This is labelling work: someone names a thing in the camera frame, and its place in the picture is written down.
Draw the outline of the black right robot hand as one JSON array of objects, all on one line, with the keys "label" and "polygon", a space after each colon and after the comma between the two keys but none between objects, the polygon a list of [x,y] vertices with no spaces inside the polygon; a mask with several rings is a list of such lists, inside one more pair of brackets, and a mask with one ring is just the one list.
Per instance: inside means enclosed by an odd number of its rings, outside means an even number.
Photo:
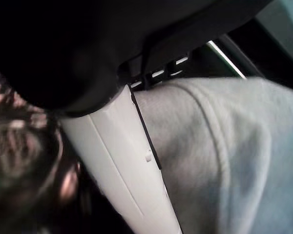
[{"label": "black right robot hand", "polygon": [[103,194],[137,234],[180,234],[130,87],[252,19],[266,0],[0,0],[0,73],[60,115]]}]

